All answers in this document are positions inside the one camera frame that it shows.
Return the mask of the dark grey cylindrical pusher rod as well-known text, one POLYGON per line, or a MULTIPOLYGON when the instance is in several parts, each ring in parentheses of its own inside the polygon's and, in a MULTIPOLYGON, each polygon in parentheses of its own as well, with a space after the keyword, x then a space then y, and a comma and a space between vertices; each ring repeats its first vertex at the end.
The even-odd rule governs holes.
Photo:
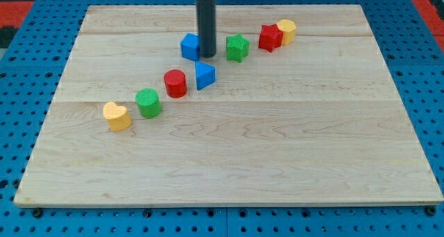
POLYGON ((200 56, 216 55, 216 0, 196 0, 200 56))

